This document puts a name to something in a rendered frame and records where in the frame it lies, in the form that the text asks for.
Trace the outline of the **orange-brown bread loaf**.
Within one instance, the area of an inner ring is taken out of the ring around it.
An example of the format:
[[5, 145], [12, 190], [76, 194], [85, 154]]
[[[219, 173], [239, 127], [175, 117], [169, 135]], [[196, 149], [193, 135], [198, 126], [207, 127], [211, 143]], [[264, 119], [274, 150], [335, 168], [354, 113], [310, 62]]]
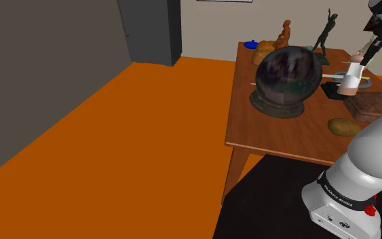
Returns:
[[264, 57], [266, 57], [268, 54], [272, 53], [275, 50], [275, 47], [273, 46], [274, 43], [275, 41], [266, 40], [258, 42], [256, 50], [252, 55], [252, 64], [255, 66], [259, 66]]

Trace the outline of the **orange-brown seated figurine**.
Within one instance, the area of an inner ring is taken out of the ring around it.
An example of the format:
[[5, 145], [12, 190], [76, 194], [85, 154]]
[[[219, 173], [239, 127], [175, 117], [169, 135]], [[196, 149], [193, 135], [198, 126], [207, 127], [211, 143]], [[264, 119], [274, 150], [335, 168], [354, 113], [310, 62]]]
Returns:
[[290, 38], [290, 20], [285, 20], [283, 23], [283, 30], [278, 35], [278, 38], [276, 39], [275, 43], [273, 44], [273, 48], [280, 49], [289, 46], [288, 40]]

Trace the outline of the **brown wooden table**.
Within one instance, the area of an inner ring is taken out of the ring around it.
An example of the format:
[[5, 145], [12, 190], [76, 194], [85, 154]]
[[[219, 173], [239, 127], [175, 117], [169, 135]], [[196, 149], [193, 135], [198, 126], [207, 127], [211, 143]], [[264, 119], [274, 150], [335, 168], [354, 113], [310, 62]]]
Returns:
[[225, 135], [225, 145], [233, 150], [224, 194], [237, 184], [250, 154], [278, 155], [330, 166], [350, 142], [348, 137], [332, 134], [327, 123], [332, 118], [351, 120], [351, 114], [342, 101], [327, 98], [321, 88], [305, 100], [305, 110], [296, 118], [278, 119], [256, 110], [249, 99], [256, 89], [253, 53], [238, 43]]

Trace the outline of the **dark brown loaf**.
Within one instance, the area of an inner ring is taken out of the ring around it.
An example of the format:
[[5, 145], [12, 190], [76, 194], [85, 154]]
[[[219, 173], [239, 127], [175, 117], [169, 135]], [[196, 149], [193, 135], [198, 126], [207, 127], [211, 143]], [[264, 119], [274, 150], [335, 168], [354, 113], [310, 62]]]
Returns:
[[372, 123], [382, 116], [382, 92], [360, 92], [343, 104], [357, 122]]

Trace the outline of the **pale pink figure black base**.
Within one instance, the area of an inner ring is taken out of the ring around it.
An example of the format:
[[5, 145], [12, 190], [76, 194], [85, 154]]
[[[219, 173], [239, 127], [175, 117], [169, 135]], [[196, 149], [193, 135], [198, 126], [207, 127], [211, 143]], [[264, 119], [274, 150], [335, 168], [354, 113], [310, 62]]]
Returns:
[[349, 60], [349, 68], [342, 78], [335, 78], [321, 85], [329, 99], [345, 100], [348, 96], [356, 95], [360, 85], [362, 72], [365, 68], [361, 65], [365, 53], [377, 37], [372, 35], [363, 48], [359, 49]]

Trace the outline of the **dark glass globe on base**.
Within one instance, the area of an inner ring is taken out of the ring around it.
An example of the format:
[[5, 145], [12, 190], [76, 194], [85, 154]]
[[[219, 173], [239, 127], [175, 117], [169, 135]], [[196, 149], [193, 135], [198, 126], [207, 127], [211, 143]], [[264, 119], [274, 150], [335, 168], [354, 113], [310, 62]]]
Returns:
[[299, 46], [280, 48], [268, 54], [255, 75], [252, 106], [271, 117], [290, 119], [300, 116], [322, 80], [322, 64], [315, 54]]

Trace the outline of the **brown potato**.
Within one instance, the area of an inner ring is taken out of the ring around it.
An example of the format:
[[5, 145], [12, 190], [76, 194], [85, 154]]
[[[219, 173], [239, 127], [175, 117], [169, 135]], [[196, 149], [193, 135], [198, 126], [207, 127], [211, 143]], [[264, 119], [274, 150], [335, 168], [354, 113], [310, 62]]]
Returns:
[[330, 119], [328, 129], [337, 136], [355, 136], [362, 130], [358, 124], [343, 118]]

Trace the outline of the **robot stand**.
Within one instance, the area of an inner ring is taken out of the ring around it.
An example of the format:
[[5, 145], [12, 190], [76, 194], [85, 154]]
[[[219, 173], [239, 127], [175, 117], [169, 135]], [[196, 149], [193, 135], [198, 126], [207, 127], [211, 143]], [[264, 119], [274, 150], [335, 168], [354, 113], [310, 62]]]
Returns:
[[225, 196], [213, 239], [382, 239], [382, 165], [265, 155]]

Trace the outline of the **dark standing figure statue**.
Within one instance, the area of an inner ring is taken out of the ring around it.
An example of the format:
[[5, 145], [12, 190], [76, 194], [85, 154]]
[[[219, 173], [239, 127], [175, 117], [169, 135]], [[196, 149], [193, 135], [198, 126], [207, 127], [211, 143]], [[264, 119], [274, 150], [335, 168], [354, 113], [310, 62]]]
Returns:
[[328, 22], [326, 23], [324, 30], [318, 37], [315, 45], [313, 46], [311, 50], [313, 52], [320, 45], [322, 49], [322, 53], [315, 52], [314, 55], [316, 56], [316, 58], [319, 60], [319, 62], [322, 65], [329, 65], [329, 62], [326, 58], [326, 47], [324, 44], [326, 42], [329, 32], [335, 27], [335, 24], [336, 24], [335, 20], [337, 17], [338, 17], [338, 14], [331, 14], [330, 9], [328, 9]]

